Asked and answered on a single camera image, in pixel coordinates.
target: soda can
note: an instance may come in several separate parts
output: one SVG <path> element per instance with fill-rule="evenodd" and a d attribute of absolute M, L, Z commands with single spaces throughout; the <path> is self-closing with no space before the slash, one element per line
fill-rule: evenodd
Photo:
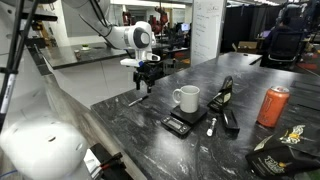
<path fill-rule="evenodd" d="M 272 86 L 264 97 L 257 121 L 266 127 L 275 127 L 289 99 L 289 89 Z"/>

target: white marker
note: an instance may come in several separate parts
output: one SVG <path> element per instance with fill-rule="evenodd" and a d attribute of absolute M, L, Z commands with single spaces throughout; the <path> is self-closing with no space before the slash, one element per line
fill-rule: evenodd
<path fill-rule="evenodd" d="M 208 131 L 207 131 L 207 135 L 208 135 L 209 137 L 212 136 L 212 133 L 213 133 L 213 130 L 214 130 L 214 126 L 215 126 L 216 122 L 217 122 L 217 119 L 216 119 L 216 118 L 213 118 L 213 119 L 212 119 L 212 124 L 211 124 L 210 128 L 209 128 Z"/>

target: black digital scale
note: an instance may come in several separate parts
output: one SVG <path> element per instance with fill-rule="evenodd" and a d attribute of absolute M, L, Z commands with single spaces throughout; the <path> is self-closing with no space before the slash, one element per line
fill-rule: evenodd
<path fill-rule="evenodd" d="M 198 110 L 194 113 L 185 113 L 176 106 L 171 110 L 171 116 L 161 120 L 161 123 L 169 131 L 173 131 L 178 135 L 186 135 L 198 121 L 204 118 L 208 110 L 199 106 Z"/>

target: marble countertop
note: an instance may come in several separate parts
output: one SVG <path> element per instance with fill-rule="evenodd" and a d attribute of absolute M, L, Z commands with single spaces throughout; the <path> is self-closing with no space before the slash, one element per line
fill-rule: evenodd
<path fill-rule="evenodd" d="M 180 71 L 156 81 L 149 98 L 128 107 L 146 92 L 131 90 L 92 105 L 93 113 L 137 164 L 148 179 L 259 179 L 245 160 L 245 155 L 264 138 L 279 129 L 319 121 L 320 112 L 287 104 L 275 129 L 256 123 L 263 98 L 268 88 L 282 85 L 291 93 L 310 94 L 291 87 L 294 80 L 320 85 L 313 76 L 249 66 L 260 56 L 229 53 L 219 58 Z M 185 139 L 164 129 L 162 118 L 177 104 L 172 92 L 184 85 L 195 85 L 201 90 L 200 104 L 207 105 L 223 84 L 224 78 L 234 79 L 233 95 L 228 109 L 232 109 L 241 128 L 238 136 L 225 132 L 218 121 L 212 137 L 206 135 L 214 116 L 208 112 L 205 120 L 196 124 Z"/>
<path fill-rule="evenodd" d="M 90 50 L 80 51 L 80 60 L 76 59 L 74 50 L 80 50 L 82 48 L 82 45 L 46 48 L 41 49 L 41 53 L 44 55 L 44 57 L 54 70 L 127 56 L 126 51 L 107 48 L 105 43 L 103 42 L 92 43 L 88 45 L 90 47 Z M 155 45 L 152 45 L 153 50 L 164 49 L 168 47 L 168 44 L 157 43 Z"/>

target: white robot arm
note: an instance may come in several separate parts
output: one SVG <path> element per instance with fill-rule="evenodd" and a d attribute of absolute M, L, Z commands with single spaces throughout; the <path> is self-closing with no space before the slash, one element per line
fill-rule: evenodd
<path fill-rule="evenodd" d="M 118 27 L 109 23 L 96 0 L 63 0 L 71 8 L 77 10 L 80 17 L 107 44 L 116 49 L 134 49 L 135 59 L 124 59 L 122 65 L 140 67 L 144 61 L 159 61 L 160 57 L 152 54 L 152 30 L 150 24 L 137 22 L 135 26 Z"/>

